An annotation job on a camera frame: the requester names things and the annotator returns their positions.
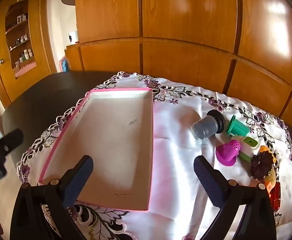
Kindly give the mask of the pink blue item by cabinet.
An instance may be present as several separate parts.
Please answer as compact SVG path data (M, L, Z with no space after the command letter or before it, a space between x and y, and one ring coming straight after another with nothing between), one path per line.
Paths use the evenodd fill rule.
M59 61L60 72L69 72L68 59L64 56Z

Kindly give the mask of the clear jar black lid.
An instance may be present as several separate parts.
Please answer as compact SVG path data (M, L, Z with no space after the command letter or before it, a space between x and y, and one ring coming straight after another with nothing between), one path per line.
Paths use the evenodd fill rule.
M217 110L210 110L206 116L194 122L191 131L196 139L206 139L212 135L220 134L225 129L224 116Z

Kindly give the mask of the white floral embroidered tablecloth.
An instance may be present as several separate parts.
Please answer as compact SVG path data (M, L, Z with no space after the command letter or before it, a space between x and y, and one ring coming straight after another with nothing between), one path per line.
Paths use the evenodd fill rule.
M200 239L218 214L198 180L193 163L203 155L226 179L243 186L257 186L250 174L250 163L236 158L233 166L222 165L216 148L231 140L226 129L219 135L196 139L194 122L214 109L227 121L233 115L250 128L248 137L276 154L276 182L281 184L282 201L273 212L277 239L292 235L292 140L284 122L253 105L217 92L175 83L137 73L120 72L94 85L82 99L59 115L35 140L17 163L17 174L24 183L38 181L43 164L67 121L90 91L96 89L148 88L153 93L154 151L149 208L128 211L77 201L74 222L86 239Z

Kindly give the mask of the white green plug-in device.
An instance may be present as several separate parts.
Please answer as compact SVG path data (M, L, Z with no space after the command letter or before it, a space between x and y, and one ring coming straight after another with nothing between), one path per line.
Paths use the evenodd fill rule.
M231 139L239 142L240 149L237 153L237 157L240 157L244 161L251 161L251 159L259 152L260 144L252 137L234 135Z

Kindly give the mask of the wooden shelf door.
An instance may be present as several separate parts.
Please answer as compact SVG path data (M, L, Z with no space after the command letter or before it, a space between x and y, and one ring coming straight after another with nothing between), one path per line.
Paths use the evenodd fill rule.
M0 1L0 101L7 108L56 66L47 0Z

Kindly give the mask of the green ribbed plastic holder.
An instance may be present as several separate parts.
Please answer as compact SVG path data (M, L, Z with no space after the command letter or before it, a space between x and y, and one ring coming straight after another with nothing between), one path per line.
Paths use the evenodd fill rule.
M242 136L245 137L249 133L250 128L240 122L235 115L232 116L230 119L230 122L228 123L228 126L226 128L226 134L230 136Z

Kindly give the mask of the pink white shallow box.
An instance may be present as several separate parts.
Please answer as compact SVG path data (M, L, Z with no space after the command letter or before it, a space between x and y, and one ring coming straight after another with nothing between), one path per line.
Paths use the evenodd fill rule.
M60 178L84 155L92 175L78 200L128 211L149 208L154 151L153 93L148 88L96 89L67 121L38 181Z

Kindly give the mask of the orange plastic case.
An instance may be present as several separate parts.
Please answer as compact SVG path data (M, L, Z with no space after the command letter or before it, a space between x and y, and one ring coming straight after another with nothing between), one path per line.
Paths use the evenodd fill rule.
M264 145L260 146L259 152L265 153L268 160L272 159L272 165L274 168L279 167L279 163L278 163L276 154L273 153L267 146L264 146Z

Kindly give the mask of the magenta perforated plastic cap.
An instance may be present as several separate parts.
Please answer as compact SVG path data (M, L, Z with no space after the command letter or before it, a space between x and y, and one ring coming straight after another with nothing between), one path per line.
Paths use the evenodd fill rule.
M218 146L215 151L217 160L224 166L233 166L239 155L240 148L240 143L237 140L231 140Z

